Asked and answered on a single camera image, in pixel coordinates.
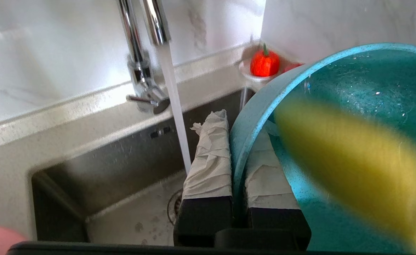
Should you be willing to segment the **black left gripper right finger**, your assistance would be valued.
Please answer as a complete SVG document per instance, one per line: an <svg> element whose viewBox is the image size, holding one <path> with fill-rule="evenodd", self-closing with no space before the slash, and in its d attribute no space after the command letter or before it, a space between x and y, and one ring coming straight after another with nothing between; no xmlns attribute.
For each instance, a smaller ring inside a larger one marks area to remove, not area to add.
<svg viewBox="0 0 416 255"><path fill-rule="evenodd" d="M246 163L245 192L252 228L310 232L270 136L261 131Z"/></svg>

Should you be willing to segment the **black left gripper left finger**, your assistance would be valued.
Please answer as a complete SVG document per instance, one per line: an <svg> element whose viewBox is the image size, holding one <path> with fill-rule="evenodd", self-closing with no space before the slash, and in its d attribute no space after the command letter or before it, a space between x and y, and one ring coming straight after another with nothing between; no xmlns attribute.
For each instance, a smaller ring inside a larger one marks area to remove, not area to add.
<svg viewBox="0 0 416 255"><path fill-rule="evenodd" d="M199 140L183 184L173 242L180 247L213 247L216 234L233 225L227 111L211 112L192 130Z"/></svg>

